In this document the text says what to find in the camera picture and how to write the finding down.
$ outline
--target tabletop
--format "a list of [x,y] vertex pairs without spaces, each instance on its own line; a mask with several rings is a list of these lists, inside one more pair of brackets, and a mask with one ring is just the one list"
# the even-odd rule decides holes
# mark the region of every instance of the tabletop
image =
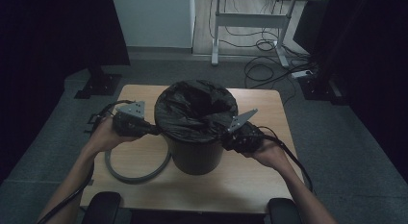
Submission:
[[[154,124],[154,105],[166,86],[128,85],[118,100],[145,101],[145,120]],[[291,132],[279,93],[275,90],[228,88],[237,100],[239,113],[258,109],[250,118],[257,126],[270,127],[296,155]],[[161,136],[147,135],[123,143],[112,152],[112,166],[126,177],[140,177],[157,168],[166,156],[166,142]],[[296,173],[300,169],[292,162]],[[183,173],[173,161],[153,180],[127,185],[107,170],[104,154],[95,159],[93,183],[84,190],[81,206],[87,206],[100,191],[116,191],[122,196],[121,207],[192,212],[266,213],[273,197],[291,198],[285,182],[271,168],[247,159],[235,151],[225,151],[216,169],[205,175]]]

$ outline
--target person's left hand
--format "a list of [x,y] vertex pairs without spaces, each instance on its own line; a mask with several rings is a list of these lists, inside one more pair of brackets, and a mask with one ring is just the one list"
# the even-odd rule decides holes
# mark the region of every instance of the person's left hand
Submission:
[[138,138],[120,137],[113,128],[112,117],[109,116],[102,119],[84,148],[90,150],[93,154],[97,154],[99,152],[112,150],[120,143],[134,141],[136,139]]

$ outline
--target trash can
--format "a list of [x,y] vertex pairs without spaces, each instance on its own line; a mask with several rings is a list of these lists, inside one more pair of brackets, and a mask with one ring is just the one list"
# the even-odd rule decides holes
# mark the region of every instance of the trash can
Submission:
[[220,138],[237,114],[234,96],[225,87],[203,80],[167,88],[154,113],[174,163],[192,175],[209,173],[218,166],[223,152]]

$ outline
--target white wall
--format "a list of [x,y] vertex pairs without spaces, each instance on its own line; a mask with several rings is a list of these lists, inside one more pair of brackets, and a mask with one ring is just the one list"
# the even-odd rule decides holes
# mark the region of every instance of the white wall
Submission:
[[194,0],[114,0],[127,46],[192,48]]

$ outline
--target hand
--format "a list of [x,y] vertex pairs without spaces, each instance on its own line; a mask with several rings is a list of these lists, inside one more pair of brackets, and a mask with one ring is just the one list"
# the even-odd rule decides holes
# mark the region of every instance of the hand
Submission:
[[84,150],[90,151],[96,155],[99,152],[112,150],[118,144],[136,140],[136,137],[121,137],[113,129],[113,119],[111,116],[105,117],[100,122],[90,137]]
[[257,151],[254,153],[244,153],[243,155],[247,158],[253,158],[260,164],[273,168],[279,173],[293,170],[285,151],[277,143],[267,139],[264,139],[263,145]]

